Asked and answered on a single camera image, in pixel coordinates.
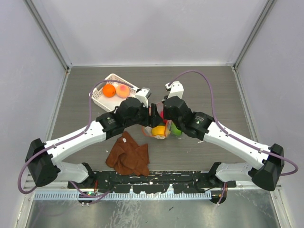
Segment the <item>clear zip top bag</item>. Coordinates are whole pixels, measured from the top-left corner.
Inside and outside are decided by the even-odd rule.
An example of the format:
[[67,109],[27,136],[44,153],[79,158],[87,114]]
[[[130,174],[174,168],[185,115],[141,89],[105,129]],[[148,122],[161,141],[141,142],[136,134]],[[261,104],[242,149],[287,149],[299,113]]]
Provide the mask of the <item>clear zip top bag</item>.
[[174,136],[181,136],[182,131],[176,127],[173,121],[164,119],[163,103],[162,102],[157,103],[156,108],[158,114],[162,118],[162,123],[160,123],[158,126],[154,128],[148,126],[142,127],[142,133],[145,136],[153,137],[159,140],[163,140],[167,138],[170,134]]

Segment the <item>pink peach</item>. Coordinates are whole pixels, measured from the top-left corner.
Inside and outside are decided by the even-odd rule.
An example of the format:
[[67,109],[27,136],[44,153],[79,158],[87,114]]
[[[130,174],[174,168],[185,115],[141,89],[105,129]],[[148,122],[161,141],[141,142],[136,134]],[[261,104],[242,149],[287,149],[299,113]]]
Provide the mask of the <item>pink peach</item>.
[[115,90],[120,98],[127,98],[130,95],[130,88],[124,84],[119,84]]

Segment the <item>orange fruit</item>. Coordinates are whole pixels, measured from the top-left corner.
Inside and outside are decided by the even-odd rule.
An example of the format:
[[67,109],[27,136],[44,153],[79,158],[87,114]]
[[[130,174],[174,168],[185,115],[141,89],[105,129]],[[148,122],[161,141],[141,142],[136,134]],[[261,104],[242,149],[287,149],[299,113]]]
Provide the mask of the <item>orange fruit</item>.
[[113,97],[116,94],[116,88],[112,84],[106,84],[102,88],[102,93],[106,97]]

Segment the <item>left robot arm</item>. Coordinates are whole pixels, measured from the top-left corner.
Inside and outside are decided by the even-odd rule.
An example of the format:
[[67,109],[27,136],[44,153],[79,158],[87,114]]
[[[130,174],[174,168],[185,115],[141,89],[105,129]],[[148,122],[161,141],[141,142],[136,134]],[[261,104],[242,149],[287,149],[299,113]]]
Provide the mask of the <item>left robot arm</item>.
[[25,163],[36,187],[62,180],[90,188],[95,183],[95,176],[89,165],[66,163],[63,161],[65,158],[87,146],[122,134],[130,126],[156,127],[161,122],[156,104],[147,107],[137,98],[129,97],[113,111],[102,114],[82,129],[52,141],[33,140]]

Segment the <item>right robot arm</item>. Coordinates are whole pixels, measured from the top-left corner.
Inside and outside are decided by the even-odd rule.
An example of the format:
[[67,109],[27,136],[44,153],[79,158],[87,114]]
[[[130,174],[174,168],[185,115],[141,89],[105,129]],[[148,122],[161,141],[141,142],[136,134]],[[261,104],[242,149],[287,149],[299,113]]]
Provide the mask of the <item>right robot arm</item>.
[[177,96],[163,102],[163,115],[188,137],[215,144],[244,160],[234,164],[215,163],[208,175],[210,185],[219,187],[229,181],[251,181],[264,190],[275,190],[285,165],[282,146],[260,144],[230,131],[212,116],[191,111]]

